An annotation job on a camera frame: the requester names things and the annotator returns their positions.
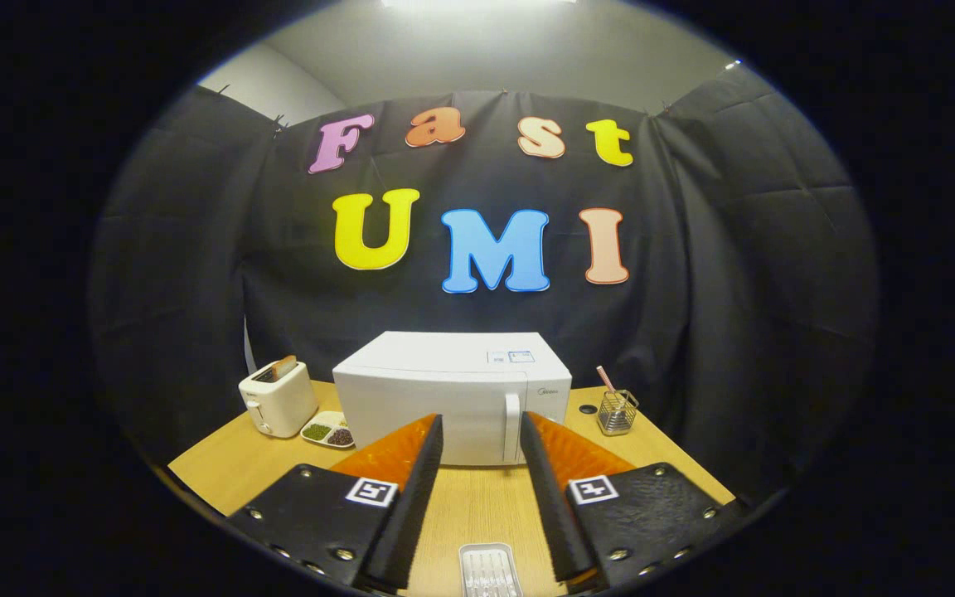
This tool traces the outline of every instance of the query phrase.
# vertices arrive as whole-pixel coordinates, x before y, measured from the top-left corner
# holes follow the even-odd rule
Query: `colorful foam letter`
[[[545,120],[528,116],[518,121],[518,147],[526,155],[538,158],[561,158],[565,153],[565,143],[558,135],[562,128],[554,120]]]
[[[629,135],[628,131],[618,128],[617,122],[596,120],[589,122],[584,128],[595,133],[595,152],[599,154],[603,162],[622,167],[633,162],[632,154],[621,151],[621,141],[629,140]]]
[[[621,265],[621,250],[618,248],[621,212],[595,207],[580,212],[580,219],[588,224],[588,237],[592,241],[592,267],[584,272],[584,279],[592,284],[625,282],[628,269]]]
[[[308,166],[308,174],[341,167],[342,163],[345,163],[345,158],[338,155],[341,150],[344,148],[345,153],[352,151],[360,141],[359,129],[370,129],[374,124],[375,117],[371,114],[324,124],[319,128],[319,131],[322,131],[322,141],[319,141],[315,162]]]
[[[459,125],[463,115],[454,107],[435,107],[425,110],[412,118],[412,126],[405,136],[405,143],[413,148],[428,146],[430,143],[451,143],[463,136],[467,130]]]
[[[369,194],[346,194],[334,203],[337,227],[334,228],[334,252],[342,264],[353,269],[385,269],[408,252],[410,240],[410,204],[418,201],[415,189],[393,189],[382,201],[390,204],[390,237],[385,245],[372,249],[363,243],[363,212],[374,203]]]
[[[547,215],[536,209],[520,209],[507,221],[500,240],[493,237],[481,214],[473,209],[446,211],[441,222],[452,235],[452,254],[448,279],[440,287],[444,292],[461,294],[478,290],[478,282],[470,275],[470,260],[477,265],[485,287],[496,290],[511,262],[507,290],[539,292],[550,286],[543,275],[543,228]]]

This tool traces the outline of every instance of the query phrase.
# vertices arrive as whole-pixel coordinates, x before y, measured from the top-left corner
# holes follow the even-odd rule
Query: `pink pen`
[[[606,383],[607,390],[611,390],[611,392],[614,392],[614,393],[618,392],[617,390],[614,390],[613,383],[610,383],[610,378],[607,377],[607,372],[603,371],[603,366],[595,367],[595,373],[598,373],[599,377],[603,378],[603,383]]]

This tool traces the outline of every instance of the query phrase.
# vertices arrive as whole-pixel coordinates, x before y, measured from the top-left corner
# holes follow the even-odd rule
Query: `pink letter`
[[[360,141],[360,131],[356,129],[370,129],[375,124],[375,117],[371,114],[363,114],[347,120],[338,120],[324,124],[319,131],[322,131],[322,141],[319,143],[319,152],[315,154],[315,162],[308,167],[308,174],[316,172],[325,172],[333,170],[335,167],[341,167],[345,159],[338,153],[344,148],[345,153],[352,151],[356,143]]]
[[[580,212],[580,219],[588,224],[588,236],[592,241],[592,267],[584,272],[584,279],[592,284],[625,282],[628,269],[621,265],[621,250],[618,248],[621,212],[602,207],[584,209]]]

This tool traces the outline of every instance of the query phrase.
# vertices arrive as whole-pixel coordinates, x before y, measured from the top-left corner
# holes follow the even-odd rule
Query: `yellow letter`
[[[545,120],[533,116],[518,121],[518,147],[526,155],[535,155],[538,158],[561,158],[565,153],[565,143],[558,135],[562,128],[554,120]]]
[[[621,151],[621,141],[629,140],[628,131],[618,128],[613,120],[596,120],[589,122],[585,129],[595,133],[595,152],[603,162],[613,163],[614,166],[628,166],[633,162],[633,155]]]
[[[425,147],[430,143],[451,143],[467,132],[459,125],[462,117],[454,107],[425,110],[412,118],[414,128],[405,135],[405,143],[413,148]]]
[[[350,268],[385,269],[408,252],[410,204],[418,201],[417,190],[393,189],[383,194],[382,201],[390,204],[390,237],[376,249],[363,243],[363,212],[374,201],[369,194],[357,193],[338,197],[333,203],[337,212],[334,252]]]

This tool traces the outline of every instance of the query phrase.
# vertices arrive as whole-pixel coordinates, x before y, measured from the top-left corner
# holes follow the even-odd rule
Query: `black curtain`
[[[405,144],[410,119],[452,106],[455,143]],[[374,114],[337,170],[308,174],[327,122]],[[520,118],[554,120],[565,155],[523,154]],[[596,155],[587,122],[630,133],[633,165]],[[382,245],[382,193],[414,188],[410,245],[387,269],[334,253],[344,194],[368,193],[364,241]],[[609,207],[624,284],[596,286],[581,209]],[[549,215],[550,287],[446,294],[445,211]],[[532,94],[458,92],[325,114],[276,133],[208,90],[176,105],[124,169],[91,284],[99,367],[155,462],[243,407],[243,317],[258,366],[296,354],[314,379],[386,329],[540,332],[573,374],[596,364],[747,502],[806,466],[860,390],[875,326],[875,257],[860,202],[795,107],[740,67],[663,114]]]

